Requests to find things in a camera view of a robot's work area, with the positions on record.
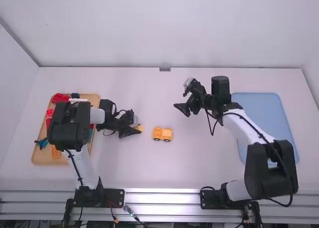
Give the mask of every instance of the blue mat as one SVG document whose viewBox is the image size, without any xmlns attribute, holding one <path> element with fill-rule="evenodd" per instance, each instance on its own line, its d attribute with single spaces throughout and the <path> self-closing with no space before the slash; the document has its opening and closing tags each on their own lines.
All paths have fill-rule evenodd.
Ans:
<svg viewBox="0 0 319 228">
<path fill-rule="evenodd" d="M 247 116 L 263 131 L 277 140 L 288 140 L 294 147 L 295 162 L 299 162 L 298 151 L 290 131 L 289 123 L 281 103 L 274 93 L 233 93 L 232 101 L 239 103 Z M 246 164 L 247 146 L 237 141 L 239 156 Z M 269 166 L 275 164 L 268 160 Z"/>
</svg>

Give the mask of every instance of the red object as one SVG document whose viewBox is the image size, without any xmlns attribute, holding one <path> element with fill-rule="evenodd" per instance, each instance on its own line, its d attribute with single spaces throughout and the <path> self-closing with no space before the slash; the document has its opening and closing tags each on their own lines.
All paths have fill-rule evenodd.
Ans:
<svg viewBox="0 0 319 228">
<path fill-rule="evenodd" d="M 48 115 L 48 117 L 52 117 L 53 112 L 54 112 L 54 109 L 49 109 L 46 111 L 46 115 Z"/>
<path fill-rule="evenodd" d="M 71 98 L 71 97 L 68 96 L 68 95 L 63 95 L 62 101 L 63 101 L 63 102 L 68 102 L 70 98 Z"/>
<path fill-rule="evenodd" d="M 63 94 L 57 93 L 52 98 L 52 103 L 61 102 L 63 98 Z"/>
<path fill-rule="evenodd" d="M 50 123 L 51 123 L 51 118 L 47 118 L 47 119 L 45 120 L 45 125 L 46 125 L 46 130 L 47 130 L 47 131 L 48 131 L 48 129 L 49 129 Z"/>
</svg>

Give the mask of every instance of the wooden tray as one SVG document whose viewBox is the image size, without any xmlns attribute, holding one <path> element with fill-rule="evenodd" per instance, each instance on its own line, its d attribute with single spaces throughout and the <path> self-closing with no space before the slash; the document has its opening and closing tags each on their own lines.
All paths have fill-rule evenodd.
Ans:
<svg viewBox="0 0 319 228">
<path fill-rule="evenodd" d="M 50 103 L 48 105 L 47 110 L 55 108 L 55 105 L 51 102 L 52 98 L 53 98 L 53 96 L 50 99 Z M 96 94 L 80 94 L 80 98 L 81 99 L 88 99 L 88 101 L 91 102 L 91 105 L 95 108 L 99 107 L 100 96 L 98 96 Z M 39 136 L 37 138 L 38 141 L 47 137 L 46 136 L 47 133 L 46 133 L 45 120 L 48 118 L 48 116 L 46 114 L 46 111 L 44 111 L 44 113 L 45 113 L 45 116 L 44 116 L 44 119 L 42 122 L 42 127 L 40 130 Z M 91 141 L 90 141 L 90 143 L 88 143 L 89 154 L 91 153 L 94 130 L 95 130 L 95 126 L 93 128 L 93 134 L 91 137 Z M 51 145 L 49 143 L 49 144 L 47 144 L 47 146 L 45 148 L 40 150 L 40 147 L 36 144 L 34 147 L 32 159 L 31 159 L 32 163 L 34 163 L 35 165 L 54 165 L 54 164 L 67 165 L 68 162 L 67 162 L 66 158 L 63 156 L 63 154 L 61 154 L 61 156 L 58 158 L 54 158 L 54 159 L 52 158 L 52 147 L 53 147 L 53 145 Z"/>
</svg>

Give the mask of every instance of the orange toy car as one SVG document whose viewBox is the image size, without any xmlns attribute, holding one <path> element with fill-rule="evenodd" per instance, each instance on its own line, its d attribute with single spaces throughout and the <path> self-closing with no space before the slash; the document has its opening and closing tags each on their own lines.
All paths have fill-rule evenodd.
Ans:
<svg viewBox="0 0 319 228">
<path fill-rule="evenodd" d="M 171 128 L 155 127 L 153 139 L 155 141 L 164 140 L 165 142 L 170 142 L 173 140 L 173 130 Z"/>
</svg>

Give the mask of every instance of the white backdrop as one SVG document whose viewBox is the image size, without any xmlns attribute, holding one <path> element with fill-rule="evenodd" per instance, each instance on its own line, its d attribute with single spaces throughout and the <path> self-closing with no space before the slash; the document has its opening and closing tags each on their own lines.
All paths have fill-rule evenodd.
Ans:
<svg viewBox="0 0 319 228">
<path fill-rule="evenodd" d="M 302 67 L 319 102 L 319 0 L 0 0 L 42 66 Z"/>
<path fill-rule="evenodd" d="M 38 69 L 0 25 L 0 167 Z"/>
</svg>

